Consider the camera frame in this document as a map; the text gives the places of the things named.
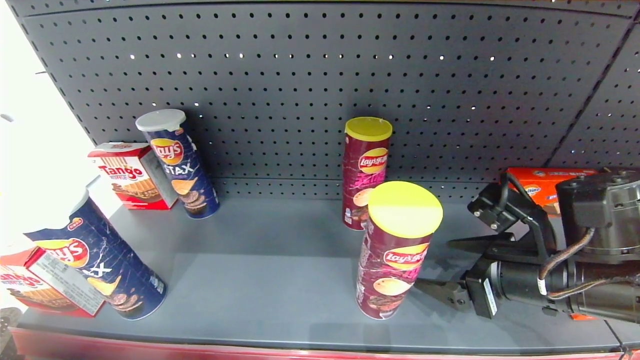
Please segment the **black bracket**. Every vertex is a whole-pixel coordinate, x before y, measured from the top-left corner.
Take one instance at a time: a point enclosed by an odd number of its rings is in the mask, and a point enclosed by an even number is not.
[[[471,309],[471,299],[462,281],[417,279],[413,287],[455,310]]]

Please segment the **potato chip can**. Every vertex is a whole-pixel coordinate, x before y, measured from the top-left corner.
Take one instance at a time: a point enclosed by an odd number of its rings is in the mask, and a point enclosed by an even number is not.
[[[396,313],[442,217],[440,201],[419,185],[390,181],[371,191],[356,282],[365,315],[384,320]]]
[[[220,202],[195,144],[181,127],[186,119],[182,110],[163,109],[142,115],[136,120],[136,127],[143,131],[162,163],[187,216],[203,219],[213,215]]]
[[[347,121],[342,158],[342,221],[350,229],[364,230],[367,203],[373,188],[385,180],[391,124],[376,117]]]
[[[138,320],[153,313],[166,298],[165,282],[120,237],[86,188],[65,196],[52,205],[63,206],[60,212],[38,217],[34,231],[24,235],[78,270],[123,318]]]

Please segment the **clear plastic lid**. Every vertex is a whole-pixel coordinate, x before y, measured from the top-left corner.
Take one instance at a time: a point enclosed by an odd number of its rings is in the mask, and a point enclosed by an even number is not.
[[[151,111],[136,120],[136,126],[140,131],[175,131],[180,124],[187,119],[184,111],[178,109],[164,109]]]

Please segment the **cable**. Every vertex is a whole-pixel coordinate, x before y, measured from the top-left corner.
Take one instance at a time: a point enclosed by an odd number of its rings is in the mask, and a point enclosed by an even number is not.
[[[518,179],[508,172],[503,172],[500,174],[500,201],[498,201],[496,205],[497,210],[504,211],[504,207],[507,205],[507,200],[509,199],[509,183],[513,184],[522,196],[534,202],[529,193],[527,193],[527,190],[518,182]]]
[[[522,196],[526,197],[531,202],[535,202],[535,201],[533,201],[533,199],[531,198],[531,195],[529,195],[527,190],[525,190],[525,188],[522,187],[522,185],[520,184],[518,179],[515,178],[515,176],[513,176],[512,174],[510,174],[508,172],[505,172],[505,174],[506,174],[506,177],[509,180],[509,182],[511,184],[513,184],[513,186],[515,186],[515,188],[518,190],[519,193],[522,194]]]
[[[575,294],[579,294],[583,291],[589,290],[595,286],[610,284],[612,282],[615,282],[615,281],[613,281],[612,279],[600,279],[600,280],[584,282],[582,284],[572,286],[571,288],[566,288],[560,291],[551,291],[547,295],[547,298],[551,300],[561,300],[561,299],[564,299],[565,297],[569,297]]]
[[[506,172],[500,174],[500,201],[496,208],[499,211],[503,211],[507,205],[507,199],[509,198],[509,177]]]
[[[549,274],[551,270],[553,270],[558,264],[567,260],[570,256],[574,255],[576,252],[580,251],[583,247],[585,247],[589,241],[591,241],[593,235],[595,234],[595,227],[590,227],[587,229],[584,236],[576,241],[573,245],[567,247],[566,249],[554,254],[551,256],[542,266],[540,266],[540,270],[538,270],[538,289],[542,295],[547,294],[547,285],[545,284],[545,278]]]

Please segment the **perforated metal panel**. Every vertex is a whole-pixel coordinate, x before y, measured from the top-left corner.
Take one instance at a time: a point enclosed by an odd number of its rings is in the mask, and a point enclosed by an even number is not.
[[[342,199],[340,180],[238,179],[213,178],[214,186],[223,195],[258,197],[263,199]],[[475,199],[484,183],[415,183],[429,189],[439,199],[452,203],[468,203]]]
[[[639,94],[640,29],[636,26],[552,164],[640,166]]]
[[[344,122],[392,121],[389,175],[490,181],[542,165],[627,19],[453,4],[116,7],[23,18],[95,142],[157,108],[216,177],[339,179]]]
[[[242,0],[226,0],[226,3],[242,2]],[[41,15],[56,12],[74,12],[79,10],[92,10],[97,8],[112,8],[121,6],[140,6],[166,4],[163,0],[18,0],[11,1],[14,12],[21,17]],[[173,0],[175,4],[215,3],[209,0]],[[474,3],[474,4],[500,4],[508,6],[550,8],[555,10],[571,10],[578,12],[605,13],[620,16],[633,16],[636,11],[635,1],[549,1],[549,0],[521,0],[517,3],[505,0],[462,0],[450,3]]]

